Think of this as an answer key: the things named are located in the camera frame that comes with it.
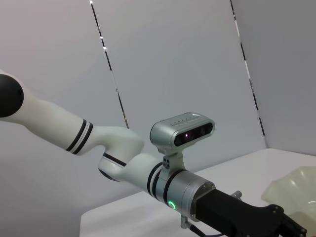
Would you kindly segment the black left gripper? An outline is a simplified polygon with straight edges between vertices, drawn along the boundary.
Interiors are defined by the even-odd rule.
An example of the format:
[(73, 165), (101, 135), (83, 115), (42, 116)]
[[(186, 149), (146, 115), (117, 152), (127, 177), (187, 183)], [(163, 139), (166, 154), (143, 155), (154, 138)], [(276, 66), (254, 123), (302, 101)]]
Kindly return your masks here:
[(307, 230), (276, 210), (257, 207), (212, 190), (196, 202), (196, 218), (228, 237), (305, 237)]

